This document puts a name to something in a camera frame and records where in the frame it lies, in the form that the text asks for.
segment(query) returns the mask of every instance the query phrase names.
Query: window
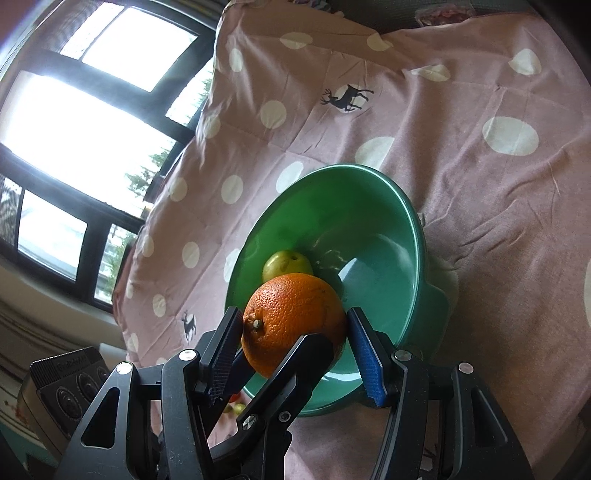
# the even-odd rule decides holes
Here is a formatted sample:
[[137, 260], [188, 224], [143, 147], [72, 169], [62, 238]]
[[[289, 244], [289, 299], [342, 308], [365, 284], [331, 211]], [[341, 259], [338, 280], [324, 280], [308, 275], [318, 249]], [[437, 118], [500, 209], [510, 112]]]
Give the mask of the window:
[[41, 265], [76, 279], [86, 224], [25, 192], [18, 230], [18, 251]]
[[213, 40], [197, 16], [147, 0], [66, 0], [41, 23], [0, 88], [0, 254], [111, 308], [129, 246], [194, 136]]

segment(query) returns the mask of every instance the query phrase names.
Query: tree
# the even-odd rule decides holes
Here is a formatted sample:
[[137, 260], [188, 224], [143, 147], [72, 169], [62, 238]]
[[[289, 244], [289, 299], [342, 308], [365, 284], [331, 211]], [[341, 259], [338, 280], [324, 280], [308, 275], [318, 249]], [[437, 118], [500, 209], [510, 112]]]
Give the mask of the tree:
[[199, 108], [202, 105], [202, 103], [205, 100], [207, 100], [207, 97], [209, 96], [209, 90], [212, 87], [212, 80], [213, 76], [208, 77], [207, 80], [203, 82], [203, 92], [199, 94], [199, 98], [197, 98], [197, 101], [195, 101], [195, 103], [193, 104], [194, 107]]
[[129, 190], [135, 193], [136, 196], [143, 198], [154, 175], [160, 171], [169, 153], [168, 150], [162, 150], [160, 153], [150, 155], [152, 161], [151, 168], [142, 166], [140, 167], [141, 171], [139, 174], [126, 173], [125, 177], [129, 180]]
[[99, 274], [97, 281], [97, 288], [101, 290], [106, 297], [113, 295], [125, 247], [129, 242], [134, 240], [135, 237], [136, 235], [134, 233], [128, 232], [122, 228], [116, 228], [115, 231], [113, 231], [110, 240], [107, 241], [101, 265], [105, 270], [101, 268], [103, 271]]

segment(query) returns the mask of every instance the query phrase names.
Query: pink blanket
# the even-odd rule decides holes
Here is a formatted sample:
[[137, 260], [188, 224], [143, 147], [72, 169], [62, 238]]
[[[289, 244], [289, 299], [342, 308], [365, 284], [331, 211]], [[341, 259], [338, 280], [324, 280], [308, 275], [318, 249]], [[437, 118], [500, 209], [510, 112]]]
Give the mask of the pink blanket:
[[[314, 169], [361, 163], [409, 195], [448, 282], [436, 362], [472, 363], [537, 462], [591, 378], [591, 88], [552, 29], [501, 14], [380, 36], [285, 0], [234, 1], [215, 56], [196, 139], [116, 289], [129, 358], [194, 346], [270, 202]], [[352, 405], [296, 420], [286, 478], [368, 477], [386, 417]], [[210, 442], [234, 428], [225, 415]]]

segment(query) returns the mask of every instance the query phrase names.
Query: bowl rim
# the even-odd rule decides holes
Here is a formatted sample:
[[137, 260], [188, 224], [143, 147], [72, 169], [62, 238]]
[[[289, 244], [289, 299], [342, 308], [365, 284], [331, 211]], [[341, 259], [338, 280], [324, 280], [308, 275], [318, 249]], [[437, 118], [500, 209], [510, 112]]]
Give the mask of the bowl rim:
[[[281, 198], [287, 192], [289, 192], [290, 190], [295, 188], [298, 184], [301, 185], [301, 182], [309, 180], [309, 177], [313, 177], [318, 174], [323, 174], [325, 171], [344, 170], [344, 169], [353, 170], [353, 171], [360, 171], [363, 174], [368, 174], [368, 175], [380, 180], [381, 183], [383, 183], [384, 185], [389, 187], [389, 189], [395, 194], [398, 201], [402, 204], [402, 206], [404, 208], [404, 212], [406, 214], [406, 217], [410, 221], [411, 230], [413, 233], [415, 261], [416, 261], [417, 268], [416, 268], [415, 283], [413, 285], [413, 299], [412, 299], [412, 302], [411, 302], [410, 307], [408, 309], [408, 315], [407, 315], [407, 318], [404, 323], [404, 328], [402, 330], [401, 337], [400, 337], [400, 339], [397, 339], [397, 341], [401, 340], [404, 337], [404, 335], [406, 334], [406, 332], [412, 322], [412, 319], [413, 319], [413, 314], [415, 312], [415, 307], [417, 304], [419, 289], [425, 283], [424, 269], [425, 269], [425, 264], [426, 264], [426, 243], [425, 243], [425, 238], [424, 238], [424, 234], [423, 234], [423, 229], [421, 227], [421, 223], [419, 221], [417, 212], [414, 210], [414, 208], [410, 202], [410, 199], [404, 193], [402, 188], [400, 188], [400, 186], [398, 186], [395, 181], [393, 181], [391, 178], [389, 178], [385, 174], [381, 173], [380, 171], [378, 171], [374, 168], [367, 167], [365, 165], [336, 164], [336, 165], [325, 166], [325, 167], [319, 168], [317, 170], [311, 171], [308, 174], [304, 175], [302, 178], [300, 178], [300, 179], [296, 180], [294, 183], [292, 183], [283, 192], [281, 192], [275, 198], [275, 200], [273, 200], [271, 202], [271, 204], [265, 209], [265, 211], [261, 214], [261, 216], [256, 220], [255, 224], [251, 228], [250, 233], [246, 237], [244, 244], [242, 245], [242, 248], [240, 250], [240, 253], [238, 254], [238, 257], [236, 258], [236, 263], [234, 265], [234, 268], [232, 269], [232, 274], [230, 276], [230, 281], [228, 282], [228, 288], [226, 290], [226, 297], [225, 297], [225, 301], [224, 301], [225, 309], [227, 309], [229, 306], [228, 301], [229, 301], [230, 291], [234, 290], [234, 285], [236, 283], [235, 268], [239, 264], [240, 260], [242, 260], [243, 257], [246, 255], [245, 246], [248, 244], [248, 242], [255, 235], [255, 230], [256, 230], [257, 226], [264, 223], [266, 221], [266, 219], [271, 214], [273, 214], [275, 212], [275, 210], [277, 209], [280, 202], [282, 202]], [[354, 400], [355, 397], [359, 397], [362, 392], [362, 389], [363, 389], [363, 385], [359, 385], [358, 387], [354, 388], [351, 392], [344, 395], [343, 397], [340, 397], [337, 400], [327, 403], [326, 405], [324, 405], [322, 407], [317, 407], [317, 408], [312, 408], [312, 409], [306, 409], [306, 407], [304, 407], [299, 416], [301, 416], [301, 417], [317, 416], [317, 415], [321, 415], [321, 414], [325, 414], [325, 413], [329, 413], [329, 412], [338, 410], [339, 408], [341, 408], [341, 406], [344, 406], [344, 404], [347, 404], [351, 400]], [[252, 395], [246, 389], [246, 387], [244, 388], [244, 390], [249, 397], [254, 398], [254, 395]]]

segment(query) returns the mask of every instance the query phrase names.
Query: speaker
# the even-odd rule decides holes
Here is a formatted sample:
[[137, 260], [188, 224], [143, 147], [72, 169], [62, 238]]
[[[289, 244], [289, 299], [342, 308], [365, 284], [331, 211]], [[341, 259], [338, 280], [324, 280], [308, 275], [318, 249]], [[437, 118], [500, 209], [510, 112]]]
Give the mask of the speaker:
[[57, 460], [110, 374], [94, 347], [38, 360], [29, 367], [18, 407]]

